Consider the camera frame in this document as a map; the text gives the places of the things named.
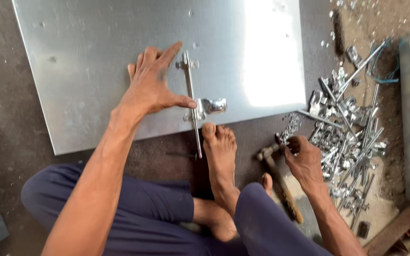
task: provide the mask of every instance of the person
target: person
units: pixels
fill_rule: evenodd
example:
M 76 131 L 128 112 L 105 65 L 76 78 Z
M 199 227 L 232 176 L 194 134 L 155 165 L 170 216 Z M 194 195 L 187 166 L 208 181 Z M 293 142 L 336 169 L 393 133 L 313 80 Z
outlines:
M 303 236 L 270 198 L 270 175 L 242 191 L 235 186 L 236 140 L 224 126 L 202 128 L 214 201 L 192 197 L 188 182 L 144 182 L 123 175 L 144 115 L 197 107 L 167 87 L 166 72 L 181 46 L 177 42 L 164 52 L 148 47 L 137 64 L 128 66 L 131 85 L 86 165 L 50 166 L 24 185 L 24 206 L 50 231 L 42 255 L 365 255 L 328 196 L 320 150 L 305 137 L 291 138 L 282 150 L 330 253 Z M 206 225 L 213 237 L 180 222 Z

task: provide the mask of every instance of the forearm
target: forearm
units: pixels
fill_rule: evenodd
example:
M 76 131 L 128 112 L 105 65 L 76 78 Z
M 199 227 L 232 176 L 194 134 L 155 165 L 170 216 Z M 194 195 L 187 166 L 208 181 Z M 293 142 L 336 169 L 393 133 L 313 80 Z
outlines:
M 312 209 L 316 215 L 325 247 L 335 256 L 366 255 L 363 247 L 352 233 L 345 220 L 338 213 L 325 184 L 317 184 L 308 192 Z
M 121 190 L 140 109 L 118 106 L 51 231 L 42 255 L 102 254 Z

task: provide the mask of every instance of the hammer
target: hammer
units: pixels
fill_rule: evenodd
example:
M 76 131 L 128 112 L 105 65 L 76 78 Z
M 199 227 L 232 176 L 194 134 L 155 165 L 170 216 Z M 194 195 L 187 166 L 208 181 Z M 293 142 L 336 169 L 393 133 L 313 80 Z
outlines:
M 288 209 L 292 216 L 295 218 L 295 220 L 299 224 L 302 224 L 302 213 L 300 212 L 300 209 L 297 207 L 297 204 L 295 203 L 295 200 L 286 185 L 286 181 L 279 173 L 279 169 L 276 167 L 273 157 L 271 157 L 271 154 L 273 154 L 273 152 L 279 151 L 280 149 L 281 146 L 279 144 L 274 144 L 268 148 L 263 148 L 260 151 L 260 153 L 256 155 L 256 157 L 259 161 L 265 160 L 270 170 L 270 175 L 273 178 L 274 190 L 276 194 L 281 200 L 284 200 L 286 202 Z

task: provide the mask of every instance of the knee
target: knee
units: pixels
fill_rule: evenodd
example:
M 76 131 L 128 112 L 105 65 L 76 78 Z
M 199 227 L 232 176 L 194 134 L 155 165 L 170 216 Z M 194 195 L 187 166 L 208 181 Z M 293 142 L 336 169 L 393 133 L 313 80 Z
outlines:
M 52 165 L 29 178 L 21 190 L 21 202 L 26 209 L 33 209 L 43 198 L 54 194 L 62 183 L 77 183 L 83 168 L 79 165 Z

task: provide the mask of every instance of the hand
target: hand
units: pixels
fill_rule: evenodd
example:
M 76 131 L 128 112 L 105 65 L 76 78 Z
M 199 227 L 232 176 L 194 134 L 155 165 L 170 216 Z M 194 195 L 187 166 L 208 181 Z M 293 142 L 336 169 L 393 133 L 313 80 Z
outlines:
M 149 46 L 145 53 L 140 53 L 137 65 L 128 66 L 131 86 L 124 94 L 121 104 L 142 108 L 145 114 L 173 106 L 196 108 L 196 102 L 190 97 L 171 92 L 165 80 L 167 69 L 182 45 L 182 42 L 176 42 L 164 53 Z
M 288 145 L 283 145 L 282 151 L 286 164 L 307 195 L 315 191 L 318 185 L 324 185 L 320 163 L 321 150 L 313 146 L 306 137 L 288 139 Z

